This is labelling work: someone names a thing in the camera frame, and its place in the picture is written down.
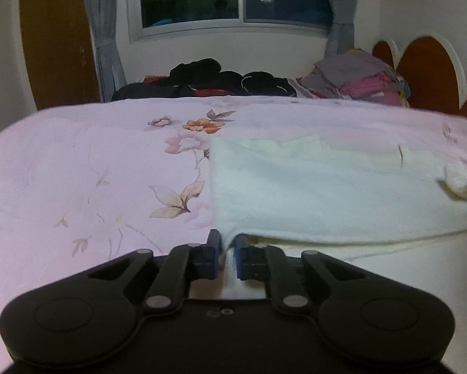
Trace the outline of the pile of black clothes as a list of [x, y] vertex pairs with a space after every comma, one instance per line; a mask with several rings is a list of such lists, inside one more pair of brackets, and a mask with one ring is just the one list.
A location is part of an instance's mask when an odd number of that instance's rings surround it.
[[111, 99], [175, 99], [226, 95], [295, 97], [297, 92], [285, 78], [262, 71], [240, 74], [224, 70], [213, 58], [204, 58], [191, 63], [180, 63], [167, 76], [150, 76], [142, 82], [127, 84], [118, 89]]

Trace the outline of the left grey curtain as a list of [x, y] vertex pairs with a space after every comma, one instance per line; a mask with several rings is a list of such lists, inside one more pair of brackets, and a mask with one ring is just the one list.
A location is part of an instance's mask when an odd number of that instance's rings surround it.
[[100, 98], [108, 102], [126, 85], [116, 42], [117, 0], [84, 0], [84, 3], [93, 38]]

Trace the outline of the right grey curtain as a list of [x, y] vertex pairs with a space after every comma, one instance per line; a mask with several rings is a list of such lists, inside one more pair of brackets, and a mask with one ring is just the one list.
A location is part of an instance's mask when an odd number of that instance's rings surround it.
[[342, 54], [354, 48], [354, 18], [358, 0], [329, 0], [332, 25], [326, 43], [325, 57]]

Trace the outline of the red white scalloped headboard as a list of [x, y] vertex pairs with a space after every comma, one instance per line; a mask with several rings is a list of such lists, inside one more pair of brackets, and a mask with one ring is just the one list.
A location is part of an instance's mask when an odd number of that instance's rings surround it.
[[391, 38], [379, 40], [372, 55], [405, 79], [408, 104], [418, 110], [467, 117], [467, 78], [452, 44], [443, 36], [418, 36], [400, 51]]

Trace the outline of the pink floral bed sheet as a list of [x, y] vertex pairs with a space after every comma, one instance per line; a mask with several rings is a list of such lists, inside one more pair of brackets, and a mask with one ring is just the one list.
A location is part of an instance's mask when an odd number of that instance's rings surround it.
[[[204, 242], [211, 138], [323, 156], [467, 166], [467, 118], [363, 101], [123, 100], [38, 112], [0, 132], [0, 313], [15, 296], [139, 248]], [[0, 372], [11, 360], [0, 337]]]

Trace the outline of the stack of folded clothes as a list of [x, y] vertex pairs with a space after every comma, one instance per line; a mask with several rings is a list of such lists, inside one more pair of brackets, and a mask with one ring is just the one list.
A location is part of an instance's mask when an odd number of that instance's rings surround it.
[[393, 67], [361, 49], [320, 60], [296, 84], [318, 98], [409, 107], [405, 79]]

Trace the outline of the cream white knit sweater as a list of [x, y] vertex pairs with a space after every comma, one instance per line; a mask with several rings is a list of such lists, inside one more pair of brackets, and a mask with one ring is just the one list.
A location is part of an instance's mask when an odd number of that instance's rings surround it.
[[210, 142], [213, 225], [296, 252], [357, 257], [467, 231], [467, 165], [427, 150], [335, 150], [318, 136]]

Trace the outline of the grey curtain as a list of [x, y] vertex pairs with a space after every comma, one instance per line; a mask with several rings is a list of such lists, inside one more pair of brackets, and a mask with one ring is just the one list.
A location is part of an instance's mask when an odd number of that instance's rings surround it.
[[358, 0], [329, 0], [332, 25], [326, 43], [325, 57], [342, 54], [354, 48], [354, 18]]
[[117, 0], [84, 0], [84, 3], [93, 38], [100, 98], [108, 102], [126, 85], [116, 42]]

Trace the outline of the white framed window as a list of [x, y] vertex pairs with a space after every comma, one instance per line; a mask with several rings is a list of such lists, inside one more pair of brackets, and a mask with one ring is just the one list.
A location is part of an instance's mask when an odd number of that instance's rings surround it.
[[327, 31], [329, 0], [127, 0], [133, 40], [191, 31], [281, 28]]

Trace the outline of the brown wooden door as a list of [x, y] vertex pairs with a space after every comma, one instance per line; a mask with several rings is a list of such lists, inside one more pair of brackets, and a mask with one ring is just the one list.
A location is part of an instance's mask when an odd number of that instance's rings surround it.
[[84, 0], [19, 0], [19, 14], [36, 108], [99, 101]]

